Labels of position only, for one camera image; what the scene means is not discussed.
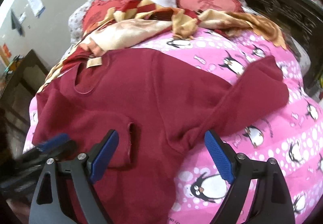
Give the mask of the dark red sweater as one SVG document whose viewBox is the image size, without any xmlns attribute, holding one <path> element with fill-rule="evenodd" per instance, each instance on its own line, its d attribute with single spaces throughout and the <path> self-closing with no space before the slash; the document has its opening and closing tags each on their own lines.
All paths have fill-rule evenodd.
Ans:
<svg viewBox="0 0 323 224">
<path fill-rule="evenodd" d="M 272 56 L 234 84 L 154 49 L 77 49 L 37 93 L 33 144 L 66 133 L 81 152 L 111 129 L 119 145 L 95 184 L 115 223 L 167 223 L 179 168 L 205 132 L 232 135 L 288 102 Z"/>
</svg>

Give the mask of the dark wooden desk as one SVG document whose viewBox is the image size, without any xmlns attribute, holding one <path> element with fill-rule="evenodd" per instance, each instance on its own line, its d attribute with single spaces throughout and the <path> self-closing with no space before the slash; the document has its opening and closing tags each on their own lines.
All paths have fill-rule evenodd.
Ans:
<svg viewBox="0 0 323 224">
<path fill-rule="evenodd" d="M 14 157 L 23 153 L 30 127 L 29 105 L 48 72 L 36 52 L 30 50 L 19 59 L 16 70 L 3 75 L 1 108 L 5 111 L 8 142 Z"/>
</svg>

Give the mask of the pink penguin quilt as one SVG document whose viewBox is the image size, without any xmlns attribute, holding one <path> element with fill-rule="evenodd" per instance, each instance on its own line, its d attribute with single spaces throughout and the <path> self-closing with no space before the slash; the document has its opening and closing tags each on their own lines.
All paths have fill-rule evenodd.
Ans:
<svg viewBox="0 0 323 224">
<path fill-rule="evenodd" d="M 295 222 L 303 223 L 322 196 L 322 108 L 305 93 L 294 55 L 251 31 L 227 39 L 204 28 L 192 40 L 177 40 L 164 33 L 130 48 L 158 50 L 230 84 L 250 64 L 269 56 L 275 59 L 288 89 L 287 104 L 232 135 L 220 136 L 251 159 L 277 160 L 290 192 Z M 27 143 L 34 145 L 36 96 L 29 115 Z M 203 142 L 204 136 L 188 151 L 175 176 L 176 198 L 167 223 L 209 223 L 228 191 Z"/>
</svg>

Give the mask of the blue hanging cloth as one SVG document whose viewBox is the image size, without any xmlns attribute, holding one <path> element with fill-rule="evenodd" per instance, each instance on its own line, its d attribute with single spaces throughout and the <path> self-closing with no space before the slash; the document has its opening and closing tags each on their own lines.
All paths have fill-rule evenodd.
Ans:
<svg viewBox="0 0 323 224">
<path fill-rule="evenodd" d="M 21 23 L 19 22 L 19 19 L 16 17 L 12 9 L 10 11 L 10 18 L 11 18 L 12 30 L 16 30 L 19 36 L 24 37 L 25 36 L 24 28 L 22 27 Z"/>
</svg>

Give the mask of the red and cream blanket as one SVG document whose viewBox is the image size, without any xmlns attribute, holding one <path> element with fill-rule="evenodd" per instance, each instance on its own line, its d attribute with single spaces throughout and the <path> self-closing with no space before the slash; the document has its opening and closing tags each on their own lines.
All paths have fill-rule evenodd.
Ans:
<svg viewBox="0 0 323 224">
<path fill-rule="evenodd" d="M 271 20 L 244 12 L 162 7 L 151 0 L 125 0 L 110 7 L 102 20 L 90 24 L 71 48 L 100 57 L 109 50 L 130 48 L 156 35 L 171 31 L 174 39 L 191 40 L 198 28 L 223 30 L 229 37 L 251 29 L 277 47 L 286 48 L 282 31 Z"/>
</svg>

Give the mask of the dark carved wooden headboard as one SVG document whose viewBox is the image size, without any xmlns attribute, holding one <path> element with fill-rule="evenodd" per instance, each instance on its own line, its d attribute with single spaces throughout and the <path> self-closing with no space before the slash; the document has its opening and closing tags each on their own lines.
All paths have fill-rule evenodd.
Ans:
<svg viewBox="0 0 323 224">
<path fill-rule="evenodd" d="M 306 51 L 310 68 L 303 81 L 311 96 L 322 75 L 322 8 L 310 0 L 246 0 L 248 7 L 276 22 Z"/>
</svg>

